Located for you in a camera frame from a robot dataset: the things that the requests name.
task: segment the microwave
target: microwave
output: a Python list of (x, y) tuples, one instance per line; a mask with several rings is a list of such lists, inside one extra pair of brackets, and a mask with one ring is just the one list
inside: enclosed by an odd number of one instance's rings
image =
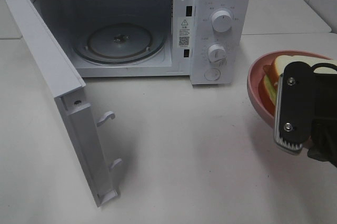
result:
[(233, 76), (249, 0), (5, 0), (54, 97), (97, 206), (118, 196), (85, 77)]

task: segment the pink plate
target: pink plate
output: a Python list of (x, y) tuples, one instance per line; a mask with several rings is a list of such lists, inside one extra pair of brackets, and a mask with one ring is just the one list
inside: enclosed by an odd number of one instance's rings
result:
[(259, 57), (252, 64), (251, 68), (249, 69), (248, 78), (247, 78), (248, 96), (256, 112), (271, 127), (274, 127), (274, 116), (271, 115), (262, 105), (257, 87), (259, 86), (261, 79), (265, 75), (262, 67), (264, 65), (270, 65), (276, 57), (281, 56), (281, 55), (289, 55), (289, 56), (301, 55), (301, 56), (330, 59), (328, 57), (325, 57), (319, 54), (315, 54), (311, 52), (304, 52), (302, 50), (278, 50), (277, 52), (267, 53)]

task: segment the warning label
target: warning label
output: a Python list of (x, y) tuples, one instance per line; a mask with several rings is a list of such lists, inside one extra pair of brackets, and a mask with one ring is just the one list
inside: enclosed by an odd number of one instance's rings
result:
[(189, 48), (193, 35), (193, 17), (179, 17), (177, 20), (177, 47)]

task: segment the white table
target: white table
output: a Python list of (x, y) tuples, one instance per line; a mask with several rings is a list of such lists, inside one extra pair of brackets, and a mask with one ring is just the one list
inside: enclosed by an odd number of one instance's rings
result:
[(120, 199), (96, 208), (32, 56), (0, 41), (1, 223), (335, 223), (337, 172), (280, 151), (247, 96), (260, 55), (302, 49), (337, 58), (336, 34), (243, 36), (233, 84), (188, 77), (87, 80), (100, 134), (122, 157)]
[[(20, 38), (0, 0), (0, 39)], [(327, 33), (330, 27), (304, 0), (250, 0), (243, 34)]]

